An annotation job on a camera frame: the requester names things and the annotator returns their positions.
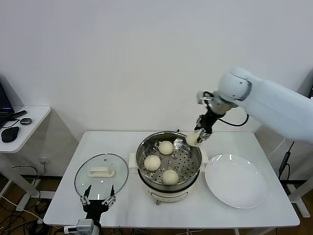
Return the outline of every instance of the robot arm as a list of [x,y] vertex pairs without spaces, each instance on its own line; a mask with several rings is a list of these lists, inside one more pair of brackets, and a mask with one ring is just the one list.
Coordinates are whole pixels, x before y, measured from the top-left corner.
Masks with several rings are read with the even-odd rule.
[[197,121],[195,145],[208,139],[216,120],[238,106],[288,139],[313,143],[313,101],[246,70],[230,70],[221,78],[217,91],[199,92],[197,99],[207,105],[207,113]]

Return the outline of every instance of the wall socket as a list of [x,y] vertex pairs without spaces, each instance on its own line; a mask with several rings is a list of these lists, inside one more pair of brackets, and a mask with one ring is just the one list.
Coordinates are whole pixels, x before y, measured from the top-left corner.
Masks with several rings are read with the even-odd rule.
[[43,165],[51,163],[49,158],[39,158],[39,162],[40,162],[40,164],[43,164]]

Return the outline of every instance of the table leg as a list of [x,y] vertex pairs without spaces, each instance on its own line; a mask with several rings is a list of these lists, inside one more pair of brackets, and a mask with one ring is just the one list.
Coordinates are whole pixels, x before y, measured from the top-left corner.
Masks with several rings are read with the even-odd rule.
[[[35,179],[32,182],[32,185],[34,185],[34,187],[36,188],[38,186],[38,184],[40,183],[40,179]],[[20,200],[18,207],[16,207],[16,211],[21,212],[27,205],[28,201],[30,198],[46,198],[46,199],[52,199],[54,196],[53,191],[38,191],[38,193],[35,196],[30,195],[29,193],[25,193],[24,196],[22,197],[22,199]]]
[[240,232],[239,232],[239,229],[234,229],[234,231],[235,231],[235,235],[240,235]]
[[3,196],[5,194],[5,192],[8,190],[8,188],[10,187],[12,183],[12,180],[9,180],[8,183],[6,183],[6,185],[4,186],[4,188],[1,190],[0,192],[0,196]]
[[311,179],[305,182],[302,185],[303,187],[300,186],[297,189],[295,188],[294,185],[287,185],[287,188],[290,192],[290,195],[289,195],[290,202],[296,204],[303,218],[310,218],[311,216],[304,202],[301,199],[301,196],[303,196],[304,194],[308,192],[308,190],[310,191],[313,188],[313,185],[310,185],[311,183],[309,182]]
[[246,235],[265,235],[269,233],[270,231],[274,230],[276,228],[260,228],[260,229],[253,229]]
[[12,165],[0,155],[0,171],[9,180],[13,181],[15,184],[24,189],[25,192],[29,193],[31,196],[36,196],[38,190],[33,187],[26,179],[24,179],[16,169],[12,168]]

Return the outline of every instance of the pot lid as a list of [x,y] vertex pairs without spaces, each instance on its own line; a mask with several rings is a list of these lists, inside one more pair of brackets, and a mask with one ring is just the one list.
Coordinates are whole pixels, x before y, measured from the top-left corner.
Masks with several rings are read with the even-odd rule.
[[89,200],[106,200],[112,186],[117,194],[128,178],[128,166],[124,159],[112,153],[99,154],[86,161],[75,176],[76,192],[83,196],[91,185]]

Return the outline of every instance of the computer mouse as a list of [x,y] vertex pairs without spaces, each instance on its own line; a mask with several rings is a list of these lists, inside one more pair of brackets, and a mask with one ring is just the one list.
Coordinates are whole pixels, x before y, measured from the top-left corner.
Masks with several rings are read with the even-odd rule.
[[28,117],[24,117],[20,120],[20,124],[24,126],[31,124],[31,122],[32,122],[32,119]]
[[4,143],[12,142],[18,136],[20,128],[18,126],[5,129],[1,133],[1,139]]

